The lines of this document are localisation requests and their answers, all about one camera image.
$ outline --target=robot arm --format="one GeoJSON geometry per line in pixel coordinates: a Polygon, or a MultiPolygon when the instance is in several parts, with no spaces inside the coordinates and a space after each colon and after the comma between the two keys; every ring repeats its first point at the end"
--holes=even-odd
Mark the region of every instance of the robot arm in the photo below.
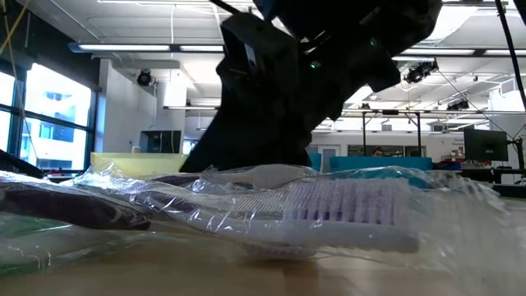
{"type": "Polygon", "coordinates": [[[221,106],[183,172],[308,165],[311,131],[338,118],[362,86],[398,84],[391,58],[430,35],[441,9],[441,0],[366,1],[352,11],[316,0],[255,3],[264,20],[232,8],[221,25],[221,106]],[[276,17],[290,35],[272,25],[276,17]]]}

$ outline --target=ceiling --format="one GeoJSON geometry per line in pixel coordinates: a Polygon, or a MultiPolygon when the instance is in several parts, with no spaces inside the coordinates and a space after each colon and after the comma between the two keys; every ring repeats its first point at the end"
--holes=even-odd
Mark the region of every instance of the ceiling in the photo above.
{"type": "MultiPolygon", "coordinates": [[[[122,3],[101,3],[103,1],[108,0],[39,0],[30,3],[30,10],[79,42],[222,43],[219,24],[228,13],[207,1],[179,0],[175,1],[176,7],[137,5],[123,0],[115,0],[122,3]]],[[[251,0],[226,2],[245,11],[253,6],[251,0]]],[[[519,13],[508,7],[506,18],[516,48],[526,49],[526,27],[519,13]]],[[[507,47],[496,9],[474,7],[444,7],[435,32],[422,44],[458,48],[507,47]]],[[[221,53],[123,53],[112,58],[114,65],[126,68],[130,77],[139,71],[139,67],[129,67],[130,63],[179,61],[194,85],[189,99],[196,101],[220,97],[221,85],[215,67],[222,57],[221,53]]],[[[484,108],[487,91],[512,78],[513,68],[508,58],[438,58],[437,62],[444,76],[433,73],[418,85],[403,83],[363,99],[378,109],[432,109],[437,106],[445,109],[448,101],[459,97],[456,87],[479,108],[484,108]]],[[[526,68],[526,58],[519,63],[526,68]]],[[[169,80],[171,73],[170,69],[153,69],[152,72],[159,81],[169,80]]],[[[356,108],[361,102],[349,103],[346,107],[356,108]]]]}

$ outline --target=table surface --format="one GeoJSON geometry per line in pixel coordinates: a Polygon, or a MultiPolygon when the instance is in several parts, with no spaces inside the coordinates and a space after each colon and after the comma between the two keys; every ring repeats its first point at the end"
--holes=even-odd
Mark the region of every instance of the table surface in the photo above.
{"type": "MultiPolygon", "coordinates": [[[[524,208],[523,203],[514,202],[515,207],[524,208]]],[[[155,224],[154,228],[177,233],[179,239],[140,243],[45,273],[6,277],[0,279],[0,294],[468,296],[447,272],[395,269],[351,257],[258,261],[241,255],[231,242],[180,224],[155,224]]],[[[526,280],[526,274],[515,276],[526,280]]]]}

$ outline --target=metal frame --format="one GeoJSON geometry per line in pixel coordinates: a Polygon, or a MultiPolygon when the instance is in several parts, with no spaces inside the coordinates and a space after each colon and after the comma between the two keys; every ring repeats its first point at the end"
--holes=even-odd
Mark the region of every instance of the metal frame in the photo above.
{"type": "MultiPolygon", "coordinates": [[[[14,76],[12,71],[12,65],[0,60],[0,72],[14,76]]],[[[16,74],[18,80],[15,81],[13,85],[13,97],[12,97],[12,106],[5,104],[0,104],[0,111],[7,112],[11,115],[11,124],[9,127],[8,140],[7,140],[7,153],[20,157],[20,146],[22,140],[22,131],[24,127],[24,119],[21,116],[21,108],[25,105],[25,88],[26,88],[26,78],[27,70],[16,67],[16,74]],[[17,99],[19,92],[22,98],[22,102],[17,99]]],[[[86,132],[86,144],[85,144],[85,159],[84,159],[84,169],[87,169],[90,165],[90,152],[95,150],[95,123],[97,119],[97,106],[99,103],[99,94],[96,91],[91,90],[91,104],[88,113],[88,124],[87,126],[82,126],[76,123],[70,123],[65,120],[45,116],[35,112],[25,110],[24,114],[26,118],[34,118],[47,123],[53,123],[64,127],[70,127],[73,129],[79,129],[86,132]]],[[[64,173],[79,173],[78,169],[72,170],[63,170],[64,173]]]]}

